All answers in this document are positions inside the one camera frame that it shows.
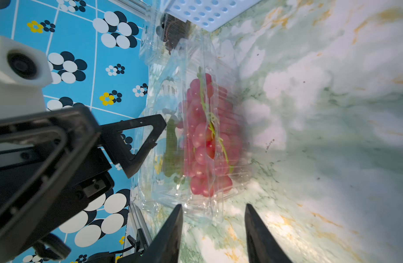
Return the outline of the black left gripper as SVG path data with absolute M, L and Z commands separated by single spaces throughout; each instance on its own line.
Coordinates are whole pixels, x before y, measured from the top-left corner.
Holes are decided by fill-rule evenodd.
M 165 128 L 162 115 L 151 115 L 100 129 L 85 106 L 0 120 L 0 263 L 30 247 L 68 256 L 52 230 L 114 186 L 98 138 L 130 179 Z

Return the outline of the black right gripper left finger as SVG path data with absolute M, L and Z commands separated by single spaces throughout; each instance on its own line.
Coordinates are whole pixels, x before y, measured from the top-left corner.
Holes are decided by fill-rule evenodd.
M 182 227 L 183 209 L 178 204 L 138 263 L 178 263 Z

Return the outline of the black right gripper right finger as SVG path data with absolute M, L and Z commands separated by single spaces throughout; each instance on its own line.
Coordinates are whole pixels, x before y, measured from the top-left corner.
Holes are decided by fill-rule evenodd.
M 292 263 L 251 204 L 245 208 L 249 263 Z

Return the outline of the green grape bunch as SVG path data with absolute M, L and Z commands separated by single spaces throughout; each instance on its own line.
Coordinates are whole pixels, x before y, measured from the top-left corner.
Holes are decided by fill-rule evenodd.
M 163 172 L 167 177 L 171 177 L 174 173 L 177 173 L 180 165 L 180 152 L 177 151 L 178 141 L 175 129 L 175 118 L 170 117 L 166 126 L 166 150 L 163 160 Z

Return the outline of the red grape bunch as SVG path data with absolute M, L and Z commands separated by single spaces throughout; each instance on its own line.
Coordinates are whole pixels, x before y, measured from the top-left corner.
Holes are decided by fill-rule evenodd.
M 237 113 L 233 97 L 223 86 L 209 80 L 206 87 L 210 123 L 207 130 L 206 166 L 209 185 L 205 195 L 230 192 L 233 178 L 241 170 L 243 138 L 242 117 Z
M 204 197 L 211 197 L 205 195 L 210 182 L 206 166 L 207 130 L 210 123 L 206 87 L 209 80 L 212 80 L 210 74 L 199 73 L 190 82 L 186 99 L 182 102 L 183 120 L 178 125 L 185 132 L 182 174 L 189 179 L 191 193 Z

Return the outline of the clear plastic clamshell container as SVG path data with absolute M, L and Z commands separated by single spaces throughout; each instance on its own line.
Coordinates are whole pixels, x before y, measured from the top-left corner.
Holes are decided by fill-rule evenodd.
M 207 65 L 215 64 L 215 51 L 206 30 L 162 12 L 156 1 L 147 8 L 146 15 L 140 59 L 147 66 L 166 65 L 174 50 L 181 47 L 179 43 L 186 41 L 189 41 L 190 50 L 200 48 L 204 52 Z

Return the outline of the black grape bunch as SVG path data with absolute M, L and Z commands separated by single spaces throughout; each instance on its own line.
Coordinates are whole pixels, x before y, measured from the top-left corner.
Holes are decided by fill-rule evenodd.
M 180 39 L 188 38 L 190 22 L 183 22 L 170 14 L 164 13 L 155 31 L 160 40 L 165 43 L 166 50 L 171 54 Z

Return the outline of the white perforated plastic basket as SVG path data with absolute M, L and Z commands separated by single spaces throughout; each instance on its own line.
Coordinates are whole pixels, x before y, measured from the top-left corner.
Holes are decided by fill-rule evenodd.
M 160 11 L 213 32 L 257 4 L 259 0 L 166 0 Z

